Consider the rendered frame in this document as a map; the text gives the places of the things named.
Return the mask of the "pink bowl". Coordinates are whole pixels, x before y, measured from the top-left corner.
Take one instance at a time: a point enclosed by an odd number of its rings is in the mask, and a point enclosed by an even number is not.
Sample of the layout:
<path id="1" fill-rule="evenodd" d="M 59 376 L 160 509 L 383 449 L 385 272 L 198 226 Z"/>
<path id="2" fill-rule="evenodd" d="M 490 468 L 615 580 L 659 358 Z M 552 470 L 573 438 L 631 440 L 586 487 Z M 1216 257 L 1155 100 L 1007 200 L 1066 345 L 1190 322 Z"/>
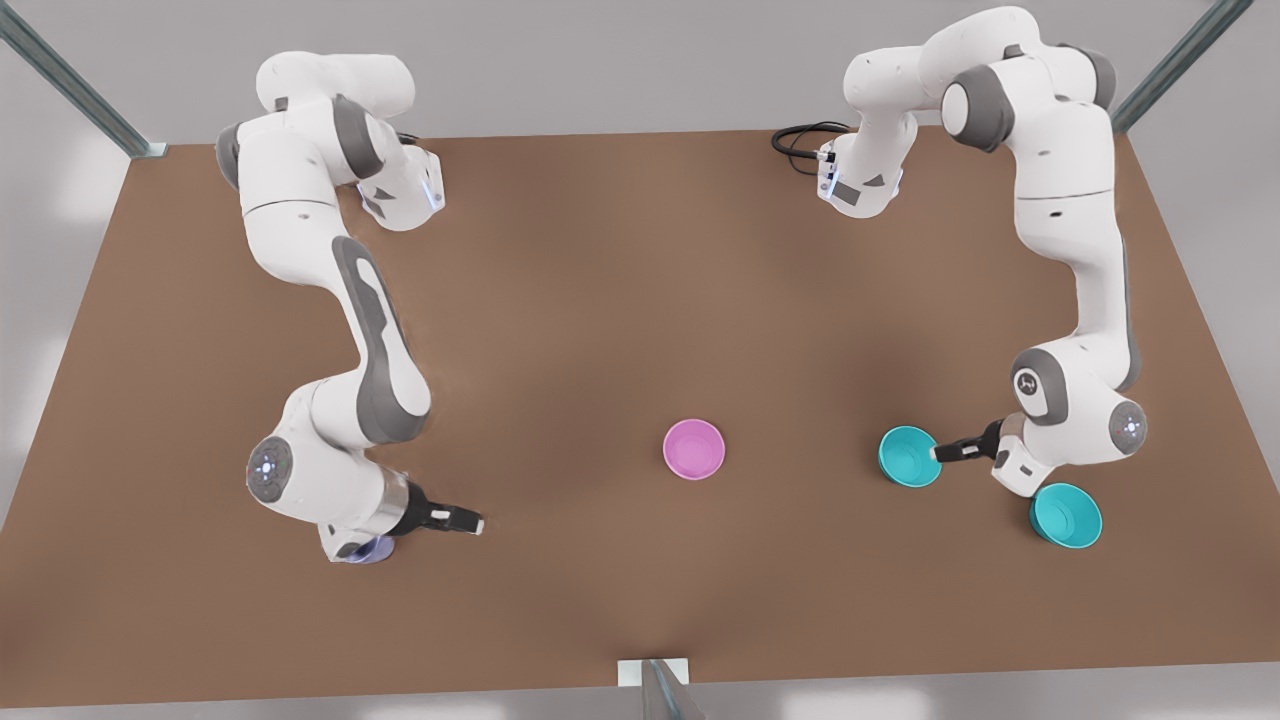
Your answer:
<path id="1" fill-rule="evenodd" d="M 714 475 L 724 462 L 726 442 L 721 430 L 703 419 L 675 423 L 662 441 L 666 466 L 685 480 Z"/>

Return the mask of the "teal blue bowl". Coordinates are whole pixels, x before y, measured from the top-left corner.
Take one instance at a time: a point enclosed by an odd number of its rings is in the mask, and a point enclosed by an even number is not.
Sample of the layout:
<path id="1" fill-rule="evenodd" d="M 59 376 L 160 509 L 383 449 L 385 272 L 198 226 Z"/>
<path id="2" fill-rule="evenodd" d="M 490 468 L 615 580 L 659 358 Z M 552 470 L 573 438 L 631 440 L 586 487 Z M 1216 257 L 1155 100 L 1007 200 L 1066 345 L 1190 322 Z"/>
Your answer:
<path id="1" fill-rule="evenodd" d="M 1029 520 L 1042 539 L 1069 550 L 1091 547 L 1103 529 L 1097 502 L 1084 489 L 1069 483 L 1039 488 L 1030 501 Z"/>
<path id="2" fill-rule="evenodd" d="M 882 473 L 895 484 L 922 488 L 941 474 L 941 462 L 933 456 L 934 438 L 916 427 L 895 427 L 884 433 L 877 459 Z"/>

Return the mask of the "silver frame post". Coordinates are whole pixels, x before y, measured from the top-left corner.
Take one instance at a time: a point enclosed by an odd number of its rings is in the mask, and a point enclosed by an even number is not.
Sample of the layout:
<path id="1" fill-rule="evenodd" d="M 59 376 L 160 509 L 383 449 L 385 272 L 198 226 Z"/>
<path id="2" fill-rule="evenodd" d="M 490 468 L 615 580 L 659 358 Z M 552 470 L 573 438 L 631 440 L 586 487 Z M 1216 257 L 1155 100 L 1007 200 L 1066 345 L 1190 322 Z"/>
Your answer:
<path id="1" fill-rule="evenodd" d="M 1117 109 L 1111 111 L 1114 133 L 1126 135 L 1253 4 L 1254 0 L 1213 0 Z"/>
<path id="2" fill-rule="evenodd" d="M 0 40 L 128 158 L 154 159 L 166 155 L 166 143 L 146 140 L 8 0 L 0 0 Z"/>
<path id="3" fill-rule="evenodd" d="M 643 720 L 708 720 L 690 687 L 687 659 L 626 659 L 616 664 L 617 687 L 637 687 Z"/>

